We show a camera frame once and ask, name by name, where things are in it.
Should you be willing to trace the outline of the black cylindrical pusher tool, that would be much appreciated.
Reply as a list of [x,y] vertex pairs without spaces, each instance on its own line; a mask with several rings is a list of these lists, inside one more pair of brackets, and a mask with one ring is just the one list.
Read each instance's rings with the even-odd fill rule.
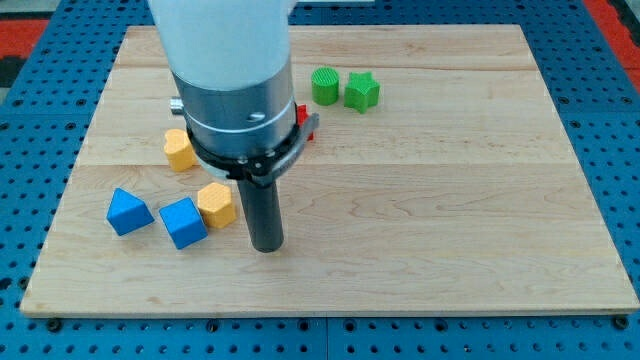
[[277,184],[237,182],[252,246],[260,252],[278,250],[284,241]]

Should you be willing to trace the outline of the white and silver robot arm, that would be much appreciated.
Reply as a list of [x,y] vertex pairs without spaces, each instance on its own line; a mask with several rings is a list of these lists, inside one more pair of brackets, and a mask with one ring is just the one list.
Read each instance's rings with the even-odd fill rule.
[[150,0],[200,164],[237,183],[250,240],[284,242],[277,180],[304,151],[317,114],[297,116],[292,1]]

